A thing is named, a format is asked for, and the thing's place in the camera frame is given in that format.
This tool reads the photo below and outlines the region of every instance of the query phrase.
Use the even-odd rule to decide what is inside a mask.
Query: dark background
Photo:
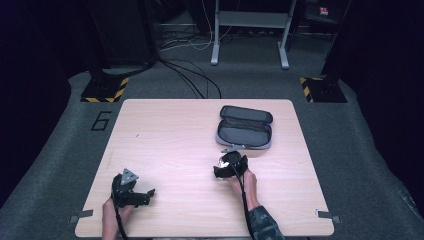
[[[65,8],[80,9],[78,13]],[[1,198],[3,204],[54,129],[68,79],[87,71],[69,14],[91,29],[93,61],[109,64],[85,1],[2,1],[0,6]],[[323,72],[357,94],[375,145],[424,211],[424,21],[421,1],[355,0]]]

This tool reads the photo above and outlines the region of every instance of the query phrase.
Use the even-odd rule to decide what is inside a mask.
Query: gray carpet
[[[374,148],[354,92],[341,81],[348,103],[306,101],[299,78],[320,76],[329,42],[296,37],[288,53],[290,69],[282,70],[278,40],[261,37],[223,43],[215,67],[210,65],[212,46],[203,51],[174,48],[162,51],[161,57],[195,63],[220,87],[222,98],[293,102],[327,205],[342,219],[332,236],[312,239],[424,239],[424,222],[407,204],[406,189]],[[174,63],[198,70],[189,63]],[[187,76],[204,95],[218,98],[204,79]],[[77,239],[76,225],[68,220],[82,210],[122,102],[130,98],[196,98],[183,80],[161,63],[131,77],[117,103],[80,102],[89,80],[88,73],[69,79],[72,96],[67,109],[0,210],[0,239]],[[108,126],[105,131],[90,131],[100,111],[111,111],[103,115],[110,118]]]

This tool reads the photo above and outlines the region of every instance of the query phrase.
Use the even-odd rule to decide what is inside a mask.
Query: table leg
[[[296,6],[297,0],[292,0],[292,3],[290,5],[290,11],[287,14],[287,20],[286,20],[286,26],[284,28],[283,37],[281,39],[281,42],[278,42],[278,51],[280,53],[280,60],[281,60],[281,66],[283,69],[289,69],[289,61],[287,60],[287,53],[286,53],[286,42],[287,42],[287,36],[289,35],[290,31],[290,25],[293,18],[293,12],[294,7]]]
[[[212,65],[218,65],[218,57],[219,57],[219,0],[215,2],[215,40],[213,43],[212,50]]]

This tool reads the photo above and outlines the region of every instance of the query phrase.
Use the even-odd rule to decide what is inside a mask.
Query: table surface
[[[247,237],[242,201],[213,166],[226,146],[215,141],[224,105],[269,111],[272,146],[241,150],[257,175],[258,199],[285,236],[328,236],[331,220],[306,142],[289,100],[129,99],[126,100],[99,165],[75,233],[99,237],[102,204],[113,177],[128,168],[139,176],[135,192],[155,188],[147,206],[135,209],[125,225],[129,237]]]

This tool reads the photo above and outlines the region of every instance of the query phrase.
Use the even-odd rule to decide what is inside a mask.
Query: metal bracket
[[[224,149],[224,150],[222,150],[221,152],[222,153],[230,153],[230,152],[235,152],[235,151],[238,151],[238,150],[240,150],[240,149],[245,149],[246,148],[246,146],[245,145],[231,145],[231,147],[230,148],[226,148],[226,149]]]
[[[333,221],[333,223],[341,223],[341,219],[339,216],[333,216],[333,214],[331,214],[330,212],[323,212],[323,211],[319,211],[318,209],[315,210],[315,215],[317,215],[319,218],[327,218],[331,221]]]
[[[79,212],[77,215],[71,216],[68,223],[76,223],[78,219],[93,216],[93,209]]]

